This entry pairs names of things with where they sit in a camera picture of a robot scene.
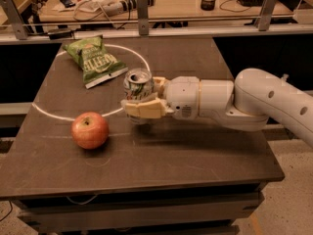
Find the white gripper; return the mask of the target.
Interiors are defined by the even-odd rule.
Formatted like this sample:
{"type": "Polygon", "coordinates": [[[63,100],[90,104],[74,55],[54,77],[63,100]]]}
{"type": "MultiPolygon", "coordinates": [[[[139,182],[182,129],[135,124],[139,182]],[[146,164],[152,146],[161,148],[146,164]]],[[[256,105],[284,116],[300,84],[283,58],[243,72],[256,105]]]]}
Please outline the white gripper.
{"type": "Polygon", "coordinates": [[[179,76],[168,80],[154,76],[154,92],[164,99],[147,102],[122,100],[123,110],[135,118],[162,118],[168,114],[176,119],[194,119],[198,116],[200,80],[195,76],[179,76]]]}

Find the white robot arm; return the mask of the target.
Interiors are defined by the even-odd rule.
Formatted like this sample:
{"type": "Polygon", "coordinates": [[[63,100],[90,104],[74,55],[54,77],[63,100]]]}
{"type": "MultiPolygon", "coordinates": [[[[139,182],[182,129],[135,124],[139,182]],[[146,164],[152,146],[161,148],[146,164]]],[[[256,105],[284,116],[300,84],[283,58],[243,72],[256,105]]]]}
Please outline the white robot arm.
{"type": "Polygon", "coordinates": [[[265,70],[245,69],[234,80],[168,80],[135,69],[126,74],[124,90],[121,106],[139,121],[211,118],[224,127],[258,131],[272,118],[313,146],[313,97],[265,70]]]}

